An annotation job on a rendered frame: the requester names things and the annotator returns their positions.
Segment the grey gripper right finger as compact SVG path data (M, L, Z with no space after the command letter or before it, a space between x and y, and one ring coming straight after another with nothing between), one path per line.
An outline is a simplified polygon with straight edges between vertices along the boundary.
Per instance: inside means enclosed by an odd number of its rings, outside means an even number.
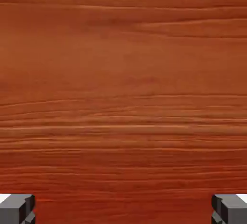
M247 224L247 194L214 194L211 224Z

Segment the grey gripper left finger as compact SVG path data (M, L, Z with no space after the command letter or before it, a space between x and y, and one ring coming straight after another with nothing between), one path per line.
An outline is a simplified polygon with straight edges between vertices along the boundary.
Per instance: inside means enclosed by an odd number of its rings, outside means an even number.
M35 224L35 196L0 194L0 224Z

